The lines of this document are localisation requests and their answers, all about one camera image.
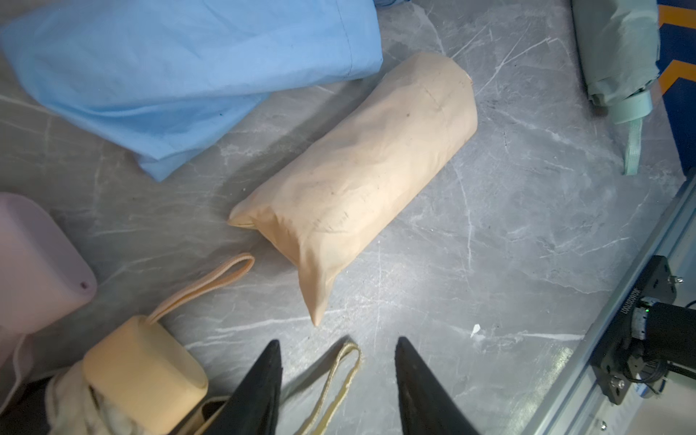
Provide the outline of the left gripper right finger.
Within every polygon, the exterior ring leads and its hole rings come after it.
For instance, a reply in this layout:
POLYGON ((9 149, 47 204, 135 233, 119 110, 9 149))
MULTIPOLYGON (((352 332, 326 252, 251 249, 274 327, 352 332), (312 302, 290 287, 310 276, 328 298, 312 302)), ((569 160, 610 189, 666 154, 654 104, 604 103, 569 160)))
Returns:
POLYGON ((405 336, 396 344, 395 369, 403 434, 479 434, 405 336))

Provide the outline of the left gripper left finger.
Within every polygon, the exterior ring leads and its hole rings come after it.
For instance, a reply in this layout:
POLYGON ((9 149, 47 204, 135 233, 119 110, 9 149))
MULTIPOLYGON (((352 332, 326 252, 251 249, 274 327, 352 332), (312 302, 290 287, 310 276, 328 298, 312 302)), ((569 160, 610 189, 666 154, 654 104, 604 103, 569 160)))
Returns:
POLYGON ((280 342, 272 340, 203 434, 275 434, 282 371, 280 342))

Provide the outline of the cream umbrella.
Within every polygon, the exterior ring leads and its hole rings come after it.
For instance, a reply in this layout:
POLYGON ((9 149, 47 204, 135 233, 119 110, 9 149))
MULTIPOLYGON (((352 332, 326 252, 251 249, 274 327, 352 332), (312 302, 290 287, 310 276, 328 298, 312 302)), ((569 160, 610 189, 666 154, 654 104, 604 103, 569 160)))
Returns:
POLYGON ((254 257, 232 257, 161 302, 134 315, 46 386, 52 434, 168 434, 208 392, 197 360, 160 323, 188 302, 230 286, 253 268, 254 257))

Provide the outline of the beige sleeved umbrella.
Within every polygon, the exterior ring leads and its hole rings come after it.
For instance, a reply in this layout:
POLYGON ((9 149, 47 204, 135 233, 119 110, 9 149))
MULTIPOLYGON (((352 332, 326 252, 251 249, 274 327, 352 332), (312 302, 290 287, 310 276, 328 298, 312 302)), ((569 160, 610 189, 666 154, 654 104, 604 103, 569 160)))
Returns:
POLYGON ((314 324, 336 277, 475 134, 473 83, 442 54, 400 63, 345 119, 232 208, 298 272, 314 324))

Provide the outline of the pink umbrella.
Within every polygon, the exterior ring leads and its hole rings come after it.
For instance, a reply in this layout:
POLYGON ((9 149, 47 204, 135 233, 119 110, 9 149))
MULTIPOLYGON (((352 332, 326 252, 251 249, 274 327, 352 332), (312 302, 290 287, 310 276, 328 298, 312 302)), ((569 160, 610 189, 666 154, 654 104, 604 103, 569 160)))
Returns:
POLYGON ((1 409, 31 373, 31 336, 87 305, 94 272, 31 199, 1 194, 1 409))

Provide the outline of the blue umbrella sleeve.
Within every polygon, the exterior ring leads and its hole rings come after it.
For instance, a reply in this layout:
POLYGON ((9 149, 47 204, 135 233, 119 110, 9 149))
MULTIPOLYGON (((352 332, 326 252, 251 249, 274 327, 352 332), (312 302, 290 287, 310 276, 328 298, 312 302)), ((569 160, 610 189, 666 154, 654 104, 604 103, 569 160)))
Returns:
POLYGON ((272 92, 382 65, 371 1, 60 1, 4 25, 25 91, 163 181, 272 92))

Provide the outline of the mint green sleeved umbrella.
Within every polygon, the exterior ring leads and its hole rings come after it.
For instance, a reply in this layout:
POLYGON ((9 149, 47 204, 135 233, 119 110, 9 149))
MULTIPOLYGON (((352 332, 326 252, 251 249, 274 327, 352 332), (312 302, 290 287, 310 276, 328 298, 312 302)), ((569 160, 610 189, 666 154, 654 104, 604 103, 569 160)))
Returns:
POLYGON ((651 86, 660 52, 658 5, 652 0, 575 0, 578 54, 589 100, 628 129, 625 175, 638 172, 643 119, 653 110, 651 86))

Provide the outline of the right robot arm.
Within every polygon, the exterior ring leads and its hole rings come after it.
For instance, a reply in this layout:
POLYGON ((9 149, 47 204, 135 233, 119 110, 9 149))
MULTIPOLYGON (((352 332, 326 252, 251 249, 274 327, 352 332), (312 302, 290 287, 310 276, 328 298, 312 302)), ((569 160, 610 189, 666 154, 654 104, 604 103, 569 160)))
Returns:
POLYGON ((675 306, 652 297, 642 299, 634 310, 632 337, 642 346, 650 375, 641 376, 651 384, 668 373, 695 380, 695 302, 675 306))

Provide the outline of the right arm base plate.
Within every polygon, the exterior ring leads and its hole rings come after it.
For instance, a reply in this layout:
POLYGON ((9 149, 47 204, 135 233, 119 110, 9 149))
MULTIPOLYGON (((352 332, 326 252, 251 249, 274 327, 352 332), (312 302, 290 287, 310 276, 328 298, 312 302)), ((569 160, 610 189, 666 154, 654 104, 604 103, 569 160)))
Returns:
POLYGON ((590 366, 612 404, 634 385, 658 393, 668 373, 695 377, 695 304, 675 304, 681 282, 666 257, 652 257, 594 348, 590 366))

